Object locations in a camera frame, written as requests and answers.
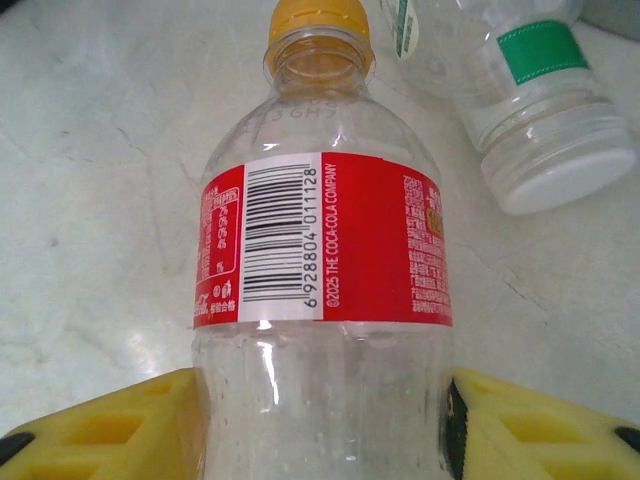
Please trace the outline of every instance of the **bottle neck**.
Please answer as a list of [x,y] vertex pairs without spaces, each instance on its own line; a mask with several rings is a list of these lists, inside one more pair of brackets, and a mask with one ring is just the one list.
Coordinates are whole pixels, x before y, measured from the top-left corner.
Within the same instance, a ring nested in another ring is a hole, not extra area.
[[340,29],[307,27],[274,42],[265,56],[281,96],[322,92],[359,95],[373,61],[370,45]]

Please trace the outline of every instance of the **plastic bottle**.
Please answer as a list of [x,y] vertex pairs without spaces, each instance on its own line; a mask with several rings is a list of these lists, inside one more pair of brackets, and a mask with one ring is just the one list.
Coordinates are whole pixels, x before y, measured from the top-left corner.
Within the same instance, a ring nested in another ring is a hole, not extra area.
[[203,177],[205,479],[442,475],[451,309],[436,165],[367,92],[357,0],[282,0],[269,98]]
[[[406,80],[417,90],[449,98],[447,72],[429,25],[426,0],[380,0],[391,30],[393,50]],[[537,12],[572,24],[582,10],[582,0],[537,0]]]
[[588,195],[636,161],[569,27],[534,0],[427,0],[457,110],[502,209]]

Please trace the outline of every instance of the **red label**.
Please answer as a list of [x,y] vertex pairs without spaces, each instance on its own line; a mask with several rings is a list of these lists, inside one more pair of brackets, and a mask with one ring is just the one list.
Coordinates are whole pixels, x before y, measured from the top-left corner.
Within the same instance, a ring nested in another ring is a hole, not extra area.
[[413,169],[356,154],[271,157],[215,178],[202,212],[196,327],[452,324],[440,194]]

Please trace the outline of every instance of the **white marble surface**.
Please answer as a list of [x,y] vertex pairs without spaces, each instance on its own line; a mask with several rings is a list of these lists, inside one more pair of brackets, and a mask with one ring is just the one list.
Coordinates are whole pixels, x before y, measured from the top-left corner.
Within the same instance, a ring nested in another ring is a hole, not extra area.
[[[274,2],[246,1],[25,0],[0,18],[0,433],[190,364],[198,179],[268,89]],[[451,107],[406,87],[372,20],[371,90],[443,174],[457,363],[640,421],[638,168],[504,215]],[[576,31],[638,135],[640,45]]]

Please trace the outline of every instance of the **black rubber pad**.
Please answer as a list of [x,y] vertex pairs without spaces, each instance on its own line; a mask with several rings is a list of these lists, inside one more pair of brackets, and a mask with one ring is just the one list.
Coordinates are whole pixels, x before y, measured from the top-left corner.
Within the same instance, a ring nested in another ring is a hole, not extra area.
[[445,456],[453,478],[462,480],[464,476],[464,457],[467,449],[467,414],[469,409],[458,391],[455,379],[449,386],[447,410],[444,434]]
[[19,0],[0,0],[0,15],[4,13],[5,10],[8,10],[14,4],[18,3]]
[[29,445],[36,436],[30,432],[22,432],[10,437],[0,438],[0,467],[16,456]]
[[631,427],[618,427],[614,430],[624,443],[640,453],[640,430]]

